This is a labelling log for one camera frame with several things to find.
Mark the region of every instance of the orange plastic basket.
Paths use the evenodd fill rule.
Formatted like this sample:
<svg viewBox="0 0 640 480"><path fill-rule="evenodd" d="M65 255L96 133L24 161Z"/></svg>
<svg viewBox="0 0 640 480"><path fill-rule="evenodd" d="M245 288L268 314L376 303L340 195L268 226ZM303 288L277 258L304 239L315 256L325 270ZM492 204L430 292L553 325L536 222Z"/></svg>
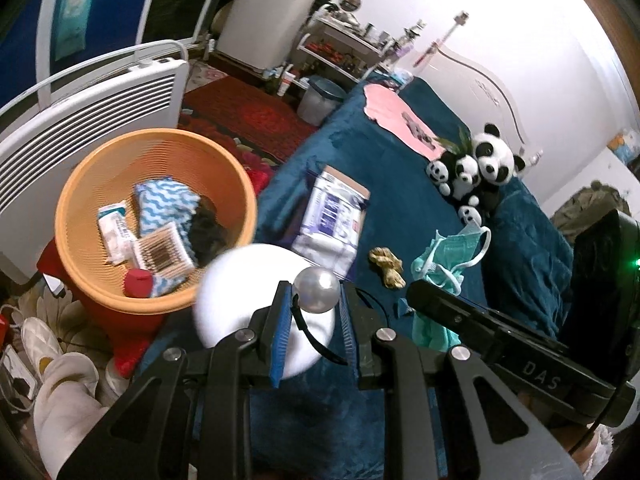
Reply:
<svg viewBox="0 0 640 480"><path fill-rule="evenodd" d="M127 314L162 314L194 303L203 269L171 294L128 298L123 292L127 264L106 261L97 211L126 200L127 224L137 234L133 186L171 176L216 205L228 231L229 248L254 238L257 205L254 188L240 163L212 140L181 130L139 130L106 142L75 168L60 194L55 235L60 259L72 281L92 300Z"/></svg>

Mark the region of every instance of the electric heater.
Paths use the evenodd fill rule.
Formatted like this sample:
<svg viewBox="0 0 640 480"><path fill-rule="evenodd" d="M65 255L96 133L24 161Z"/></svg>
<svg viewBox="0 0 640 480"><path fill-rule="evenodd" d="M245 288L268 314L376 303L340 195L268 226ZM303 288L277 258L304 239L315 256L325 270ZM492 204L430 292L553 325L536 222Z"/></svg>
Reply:
<svg viewBox="0 0 640 480"><path fill-rule="evenodd" d="M36 273L54 236L58 197L73 168L107 140L175 128L188 63L145 59L51 105L0 142L0 270L17 283Z"/></svg>

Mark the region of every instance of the screw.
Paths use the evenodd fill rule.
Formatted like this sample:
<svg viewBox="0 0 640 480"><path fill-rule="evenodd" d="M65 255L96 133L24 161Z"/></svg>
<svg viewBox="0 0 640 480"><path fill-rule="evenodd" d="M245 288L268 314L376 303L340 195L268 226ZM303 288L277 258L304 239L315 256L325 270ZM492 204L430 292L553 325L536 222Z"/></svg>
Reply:
<svg viewBox="0 0 640 480"><path fill-rule="evenodd" d="M241 328L236 332L236 339L243 343L248 343L255 337L255 332L250 328Z"/></svg>
<svg viewBox="0 0 640 480"><path fill-rule="evenodd" d="M466 361L471 357L471 352L466 346L458 345L451 349L451 355L458 361Z"/></svg>
<svg viewBox="0 0 640 480"><path fill-rule="evenodd" d="M162 352L162 357L165 361L177 361L182 357L182 350L179 348L167 348L164 352Z"/></svg>
<svg viewBox="0 0 640 480"><path fill-rule="evenodd" d="M380 341L393 341L396 338L396 331L392 328L379 328L376 332L376 337Z"/></svg>

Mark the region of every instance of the stuffed toy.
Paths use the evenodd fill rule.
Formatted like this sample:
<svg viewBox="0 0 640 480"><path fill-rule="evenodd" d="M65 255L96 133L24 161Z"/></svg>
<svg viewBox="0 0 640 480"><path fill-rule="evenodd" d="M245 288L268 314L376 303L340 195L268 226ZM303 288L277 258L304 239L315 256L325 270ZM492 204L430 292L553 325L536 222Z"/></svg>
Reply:
<svg viewBox="0 0 640 480"><path fill-rule="evenodd" d="M440 194L457 208L464 224L475 221L482 225L498 207L500 187L522 171L525 163L511 153L495 124L485 124L484 132L470 141L470 153L447 151L429 163L426 173Z"/></svg>

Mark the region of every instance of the silver ball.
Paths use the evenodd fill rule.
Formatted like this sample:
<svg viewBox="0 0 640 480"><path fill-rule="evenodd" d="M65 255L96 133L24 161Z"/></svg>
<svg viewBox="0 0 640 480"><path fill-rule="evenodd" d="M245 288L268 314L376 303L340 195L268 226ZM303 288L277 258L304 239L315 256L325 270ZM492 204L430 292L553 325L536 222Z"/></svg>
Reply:
<svg viewBox="0 0 640 480"><path fill-rule="evenodd" d="M293 280L300 308L311 314L331 310L340 300L340 281L329 269L307 267Z"/></svg>

